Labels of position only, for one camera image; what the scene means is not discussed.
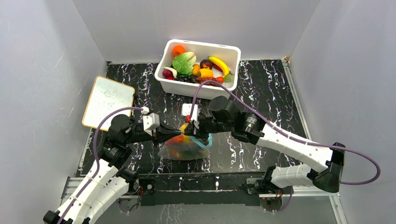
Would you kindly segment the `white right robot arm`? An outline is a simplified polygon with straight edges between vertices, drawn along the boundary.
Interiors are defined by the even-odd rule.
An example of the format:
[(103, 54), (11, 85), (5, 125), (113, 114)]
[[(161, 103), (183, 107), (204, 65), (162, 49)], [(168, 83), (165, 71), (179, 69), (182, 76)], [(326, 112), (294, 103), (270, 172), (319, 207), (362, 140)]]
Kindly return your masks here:
[(301, 162), (286, 168), (272, 166), (262, 180), (247, 181), (249, 194), (276, 193), (290, 186), (314, 186), (320, 190), (337, 193), (344, 166), (344, 153), (331, 147), (316, 146), (314, 142), (287, 132), (274, 123), (267, 123), (253, 112), (242, 112), (224, 96), (209, 103), (210, 116), (200, 115), (198, 106), (182, 105), (186, 118), (185, 134), (210, 140), (210, 134), (230, 132), (240, 142), (266, 147), (288, 155)]

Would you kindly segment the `toy yellow pear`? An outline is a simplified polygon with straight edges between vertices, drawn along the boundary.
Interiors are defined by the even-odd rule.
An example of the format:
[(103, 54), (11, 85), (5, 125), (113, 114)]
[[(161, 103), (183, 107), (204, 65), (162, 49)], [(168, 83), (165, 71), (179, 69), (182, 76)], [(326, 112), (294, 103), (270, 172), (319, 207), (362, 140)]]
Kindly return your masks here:
[(190, 137), (184, 134), (184, 131), (186, 129), (186, 127), (188, 126), (188, 123), (184, 123), (179, 130), (181, 131), (181, 135), (179, 137), (181, 142), (189, 142), (191, 141)]

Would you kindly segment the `clear zip top bag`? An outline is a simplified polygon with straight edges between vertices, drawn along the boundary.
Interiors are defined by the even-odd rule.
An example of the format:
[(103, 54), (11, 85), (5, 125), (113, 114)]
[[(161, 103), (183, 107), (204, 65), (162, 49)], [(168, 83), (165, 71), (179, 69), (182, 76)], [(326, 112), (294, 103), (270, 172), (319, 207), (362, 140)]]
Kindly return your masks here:
[(160, 147), (158, 156), (162, 159), (174, 161), (190, 161), (207, 158), (210, 155), (210, 147), (213, 143), (213, 137), (209, 134), (208, 139), (196, 138), (189, 136), (191, 141), (183, 142), (177, 145), (166, 145)]

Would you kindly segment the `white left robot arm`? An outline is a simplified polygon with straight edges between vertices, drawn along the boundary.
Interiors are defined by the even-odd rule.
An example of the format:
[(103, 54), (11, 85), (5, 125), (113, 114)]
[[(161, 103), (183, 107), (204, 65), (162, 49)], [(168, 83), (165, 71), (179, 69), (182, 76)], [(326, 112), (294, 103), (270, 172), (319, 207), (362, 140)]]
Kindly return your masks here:
[(155, 113), (145, 115), (137, 124), (125, 114), (116, 115), (89, 173), (58, 209), (47, 211), (44, 223), (95, 223), (120, 196), (139, 190), (138, 174), (123, 166), (132, 153), (128, 145), (145, 141), (164, 143), (180, 133), (180, 130), (161, 123)]

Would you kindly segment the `toy red tomato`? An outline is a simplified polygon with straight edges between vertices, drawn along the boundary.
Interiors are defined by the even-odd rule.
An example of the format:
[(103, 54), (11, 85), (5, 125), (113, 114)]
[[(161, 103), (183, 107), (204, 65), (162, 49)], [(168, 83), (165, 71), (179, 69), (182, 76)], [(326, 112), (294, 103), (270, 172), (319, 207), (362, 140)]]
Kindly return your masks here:
[(165, 142), (165, 144), (166, 145), (177, 145), (177, 144), (183, 143), (183, 140), (184, 140), (184, 136), (183, 135), (178, 135), (178, 136), (175, 136), (175, 137), (167, 140)]

